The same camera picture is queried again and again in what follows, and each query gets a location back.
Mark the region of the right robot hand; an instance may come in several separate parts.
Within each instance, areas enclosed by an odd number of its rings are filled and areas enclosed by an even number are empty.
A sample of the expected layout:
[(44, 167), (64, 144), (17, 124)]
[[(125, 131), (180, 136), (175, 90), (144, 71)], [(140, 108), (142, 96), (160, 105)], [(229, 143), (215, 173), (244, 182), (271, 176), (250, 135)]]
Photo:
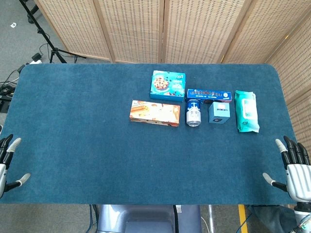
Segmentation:
[(276, 139), (275, 143), (281, 153), (286, 183), (280, 183), (272, 179), (269, 174), (263, 173), (265, 181), (284, 192), (296, 202), (311, 201), (311, 161), (307, 149), (284, 136), (285, 143)]

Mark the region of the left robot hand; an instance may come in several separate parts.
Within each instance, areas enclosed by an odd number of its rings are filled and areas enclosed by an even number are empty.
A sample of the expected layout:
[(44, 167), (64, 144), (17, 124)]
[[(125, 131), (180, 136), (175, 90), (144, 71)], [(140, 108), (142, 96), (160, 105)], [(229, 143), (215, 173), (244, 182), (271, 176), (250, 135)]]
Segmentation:
[(8, 192), (14, 188), (24, 185), (30, 178), (31, 174), (24, 174), (19, 180), (15, 182), (8, 183), (7, 175), (10, 167), (10, 163), (13, 159), (14, 152), (16, 148), (21, 143), (21, 138), (15, 139), (11, 144), (13, 134), (2, 138), (0, 140), (0, 197), (2, 198), (5, 192)]

